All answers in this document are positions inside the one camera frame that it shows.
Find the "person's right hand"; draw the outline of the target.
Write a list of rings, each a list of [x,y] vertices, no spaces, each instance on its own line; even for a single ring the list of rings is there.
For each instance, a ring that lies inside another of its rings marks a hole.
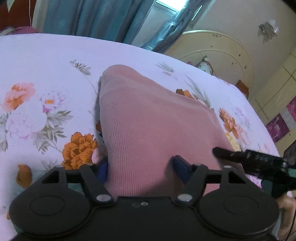
[[[283,209],[278,240],[295,240],[295,198],[287,194],[276,199],[279,209]]]

